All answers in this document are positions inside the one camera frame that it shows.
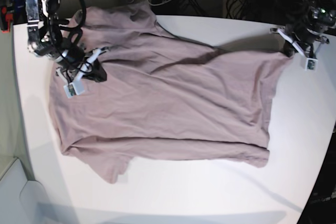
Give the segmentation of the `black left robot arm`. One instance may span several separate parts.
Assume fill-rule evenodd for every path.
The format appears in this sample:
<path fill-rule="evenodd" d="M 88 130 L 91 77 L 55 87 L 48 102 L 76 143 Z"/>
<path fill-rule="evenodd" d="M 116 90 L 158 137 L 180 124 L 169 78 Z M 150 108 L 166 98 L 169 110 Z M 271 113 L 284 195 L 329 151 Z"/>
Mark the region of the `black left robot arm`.
<path fill-rule="evenodd" d="M 299 53 L 315 59 L 322 45 L 330 42 L 323 33 L 335 28 L 335 1 L 302 1 L 303 11 L 293 23 L 287 24 L 283 31 L 283 51 L 288 57 Z"/>

